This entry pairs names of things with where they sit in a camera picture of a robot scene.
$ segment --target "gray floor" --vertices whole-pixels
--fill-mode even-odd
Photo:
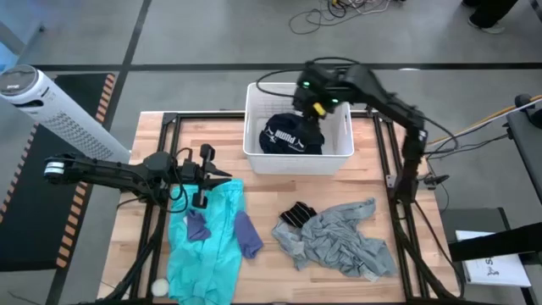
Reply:
[[[48,30],[22,62],[121,64],[142,0],[30,3]],[[503,19],[508,31],[502,36],[469,27],[469,10],[451,0],[392,3],[384,14],[362,16],[308,36],[291,34],[288,19],[317,6],[317,1],[309,0],[211,0],[204,4],[154,0],[134,63],[298,63],[324,55],[368,63],[542,62],[542,24],[526,0],[520,0]],[[130,147],[140,111],[243,109],[247,84],[264,72],[129,73],[111,132]],[[511,105],[517,94],[542,93],[542,70],[380,70],[377,75],[389,91],[398,92],[450,130]],[[291,81],[295,75],[275,79]],[[0,104],[2,187],[7,188],[11,180],[31,124],[23,114]],[[462,142],[503,134],[502,124],[504,120],[495,122]],[[441,136],[432,126],[429,132],[431,138]],[[504,207],[512,227],[540,221],[542,206],[511,141],[498,141],[433,165],[439,174],[451,175],[445,183],[451,197],[449,208]],[[445,195],[440,188],[437,196],[443,208]],[[95,298],[118,197],[117,191],[107,188],[93,192],[62,304]],[[528,272],[535,290],[542,293],[542,269]],[[0,274],[0,303],[25,304],[7,291],[44,303],[52,276],[50,272]],[[518,289],[469,286],[467,296],[476,301],[523,303]]]

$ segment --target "cloth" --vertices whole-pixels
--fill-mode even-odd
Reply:
[[[304,127],[299,115],[275,114],[260,133],[260,147],[264,153],[322,154],[324,136],[319,128]]]
[[[234,231],[243,258],[255,258],[256,253],[263,247],[263,241],[245,211],[237,212]]]
[[[200,213],[191,209],[186,215],[186,231],[189,241],[205,241],[211,235],[211,231],[205,227],[207,221]]]
[[[360,220],[374,214],[375,209],[373,198],[341,204],[310,218],[302,229],[291,228],[280,220],[272,234],[281,249],[294,258],[298,269],[312,260],[338,269],[343,275],[375,281],[397,272],[385,241],[367,238],[357,231]]]
[[[490,28],[501,20],[517,0],[463,0],[469,7],[476,7],[476,11],[470,17],[471,22],[481,28]]]
[[[283,212],[280,218],[288,225],[301,228],[314,215],[316,215],[314,208],[310,208],[303,202],[296,202],[291,209]]]
[[[188,202],[197,186],[185,186]],[[179,187],[173,190],[178,196]],[[234,234],[235,215],[245,210],[243,182],[232,180],[205,193],[207,208],[198,209],[212,232],[205,241],[187,241],[185,214],[169,218],[169,298],[184,305],[230,304],[241,267],[241,250]],[[173,210],[185,206],[185,197],[174,201]]]

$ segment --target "purple sock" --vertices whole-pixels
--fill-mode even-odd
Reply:
[[[186,227],[189,241],[205,241],[211,236],[211,231],[205,227],[207,221],[200,213],[190,210],[186,214]]]
[[[237,212],[234,222],[234,230],[237,242],[241,247],[244,258],[255,258],[256,253],[263,247],[263,241],[257,234],[251,219],[244,211]]]

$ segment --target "white plastic basket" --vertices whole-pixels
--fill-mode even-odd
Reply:
[[[294,83],[260,83],[271,92],[294,94]],[[243,151],[257,174],[271,175],[333,175],[354,153],[350,106],[342,103],[334,114],[320,120],[325,138],[322,155],[263,153],[259,136],[274,114],[294,113],[291,98],[263,93],[251,83],[246,92],[245,133]]]

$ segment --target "light blue shirt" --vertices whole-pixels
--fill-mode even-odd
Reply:
[[[211,236],[205,241],[188,241],[185,216],[193,208],[192,196],[197,186],[185,186],[188,208],[169,218],[168,261],[169,298],[188,305],[230,304],[241,267],[241,250],[235,238],[234,220],[245,210],[242,180],[232,180],[207,191],[207,208],[196,211],[207,220]],[[172,196],[177,197],[179,187]],[[182,209],[185,197],[173,203]]]

